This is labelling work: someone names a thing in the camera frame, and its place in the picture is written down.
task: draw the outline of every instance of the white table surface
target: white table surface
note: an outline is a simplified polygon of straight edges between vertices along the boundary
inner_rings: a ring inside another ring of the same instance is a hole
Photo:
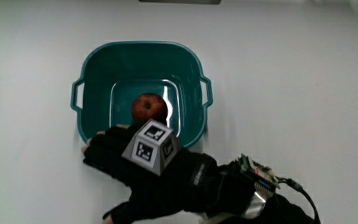
[[[358,223],[358,15],[135,0],[0,0],[0,223],[101,223],[128,198],[122,184],[82,163],[70,108],[86,56],[120,40],[171,40],[200,58],[214,103],[208,133],[191,150],[219,164],[248,154],[298,180],[323,223]],[[279,193],[313,215],[301,195]]]

